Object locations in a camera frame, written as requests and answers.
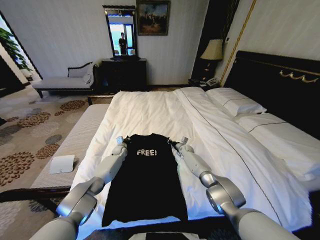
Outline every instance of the mirror frame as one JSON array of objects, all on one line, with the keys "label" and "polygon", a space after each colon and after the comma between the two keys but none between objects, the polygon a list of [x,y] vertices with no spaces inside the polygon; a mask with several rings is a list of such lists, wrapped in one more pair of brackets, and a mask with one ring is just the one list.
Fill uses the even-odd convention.
[{"label": "mirror frame", "polygon": [[[112,55],[113,57],[111,59],[135,59],[139,58],[138,57],[138,38],[137,38],[137,22],[136,22],[136,6],[134,5],[102,5],[103,10],[104,10],[104,15],[106,19],[106,24],[108,26],[108,31],[109,31],[109,38],[110,38],[110,44],[111,44],[111,49],[112,49]],[[111,30],[110,30],[110,22],[108,18],[108,12],[106,13],[106,9],[122,9],[124,11],[132,12],[132,17],[133,17],[133,36],[134,36],[134,49],[135,49],[135,55],[115,55],[115,49],[113,45],[113,39],[111,35]]]}]

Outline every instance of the white pillow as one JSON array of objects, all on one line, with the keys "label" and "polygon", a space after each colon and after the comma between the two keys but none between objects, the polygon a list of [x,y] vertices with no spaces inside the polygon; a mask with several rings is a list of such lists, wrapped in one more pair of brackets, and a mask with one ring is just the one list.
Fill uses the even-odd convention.
[{"label": "white pillow", "polygon": [[300,181],[320,176],[320,141],[270,114],[243,116],[240,126],[285,161]]},{"label": "white pillow", "polygon": [[90,84],[91,81],[93,80],[93,63],[90,63],[88,65],[87,71],[85,73],[85,75],[83,76],[83,81],[85,82],[85,84]]},{"label": "white pillow", "polygon": [[216,100],[230,114],[235,117],[238,114],[264,113],[267,109],[247,96],[233,90],[232,88],[220,87],[206,91],[212,100]]}]

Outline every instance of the white duvet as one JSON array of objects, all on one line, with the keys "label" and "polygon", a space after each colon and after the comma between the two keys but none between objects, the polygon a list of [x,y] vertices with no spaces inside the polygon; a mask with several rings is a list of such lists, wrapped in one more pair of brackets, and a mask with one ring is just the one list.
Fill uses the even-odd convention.
[{"label": "white duvet", "polygon": [[[189,138],[200,155],[220,176],[231,179],[242,191],[246,208],[257,209],[284,228],[293,231],[311,224],[308,191],[291,175],[285,164],[275,159],[255,138],[237,125],[200,88],[187,87],[173,92],[119,92],[98,128],[71,188],[93,177],[95,168],[116,146],[116,137],[151,133],[179,142]],[[176,155],[188,219],[217,216],[206,197],[206,189]],[[129,183],[133,188],[135,180]],[[96,196],[98,203],[90,219],[79,228],[83,239],[101,222],[111,183]],[[108,228],[132,227],[178,221],[169,216],[133,222],[113,221]]]}]

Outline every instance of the mirror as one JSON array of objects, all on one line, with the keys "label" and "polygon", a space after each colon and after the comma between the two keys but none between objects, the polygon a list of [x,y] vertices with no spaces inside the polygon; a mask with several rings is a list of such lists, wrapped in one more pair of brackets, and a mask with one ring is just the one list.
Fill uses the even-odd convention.
[{"label": "mirror", "polygon": [[103,8],[113,57],[137,57],[136,7],[104,5]]}]

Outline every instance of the person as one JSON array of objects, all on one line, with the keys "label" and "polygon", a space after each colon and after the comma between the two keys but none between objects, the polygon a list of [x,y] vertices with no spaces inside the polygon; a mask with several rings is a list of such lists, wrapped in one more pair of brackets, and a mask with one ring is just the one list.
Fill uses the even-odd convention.
[{"label": "person", "polygon": [[120,46],[121,55],[126,55],[128,44],[127,44],[127,40],[125,39],[125,34],[123,32],[121,33],[121,38],[119,38],[119,46]]}]

